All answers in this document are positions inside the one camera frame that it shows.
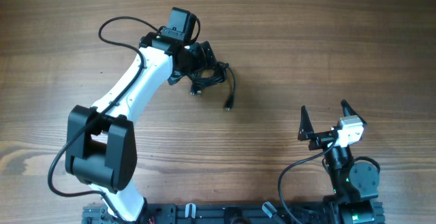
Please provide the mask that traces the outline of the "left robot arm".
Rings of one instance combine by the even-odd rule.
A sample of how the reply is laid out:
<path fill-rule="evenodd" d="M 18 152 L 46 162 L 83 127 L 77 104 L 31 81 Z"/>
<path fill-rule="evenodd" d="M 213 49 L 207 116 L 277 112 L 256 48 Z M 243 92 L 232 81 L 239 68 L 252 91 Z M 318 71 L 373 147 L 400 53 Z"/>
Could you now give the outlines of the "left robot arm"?
<path fill-rule="evenodd" d="M 60 155 L 65 170 L 88 194 L 100 195 L 116 223 L 152 223 L 146 198 L 132 180 L 138 160 L 134 126 L 155 91 L 184 77 L 192 91 L 202 88 L 201 72 L 217 64 L 208 42 L 198 43 L 200 21 L 174 7 L 167 25 L 154 28 L 137 47 L 121 79 L 91 107 L 69 113 L 67 142 Z"/>

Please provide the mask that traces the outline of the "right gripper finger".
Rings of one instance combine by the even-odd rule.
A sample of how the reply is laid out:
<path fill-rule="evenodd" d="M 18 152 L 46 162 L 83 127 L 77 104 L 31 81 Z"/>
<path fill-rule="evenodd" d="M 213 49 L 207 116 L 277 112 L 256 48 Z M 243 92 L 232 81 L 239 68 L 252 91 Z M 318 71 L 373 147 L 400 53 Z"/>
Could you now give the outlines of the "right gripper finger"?
<path fill-rule="evenodd" d="M 362 121 L 362 124 L 364 125 L 364 126 L 367 126 L 367 122 L 363 119 L 363 117 L 361 117 L 351 106 L 350 106 L 350 104 L 345 100 L 345 99 L 343 99 L 342 101 L 341 101 L 341 107 L 342 107 L 342 110 L 343 110 L 343 114 L 344 114 L 344 116 L 357 116 L 361 121 Z"/>
<path fill-rule="evenodd" d="M 298 130 L 298 140 L 311 140 L 314 136 L 314 130 L 305 106 L 301 107 L 300 127 Z"/>

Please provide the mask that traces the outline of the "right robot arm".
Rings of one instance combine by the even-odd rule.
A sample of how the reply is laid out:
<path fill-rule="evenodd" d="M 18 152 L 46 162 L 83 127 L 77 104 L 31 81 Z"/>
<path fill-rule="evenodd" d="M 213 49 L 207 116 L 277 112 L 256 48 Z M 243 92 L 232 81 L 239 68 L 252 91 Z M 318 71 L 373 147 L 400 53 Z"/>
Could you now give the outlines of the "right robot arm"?
<path fill-rule="evenodd" d="M 322 164 L 334 193 L 324 197 L 331 223 L 385 223 L 384 208 L 376 199 L 381 167 L 370 157 L 354 157 L 351 145 L 362 140 L 367 122 L 341 102 L 343 116 L 330 130 L 315 132 L 307 109 L 301 108 L 298 139 L 309 150 L 322 151 Z"/>

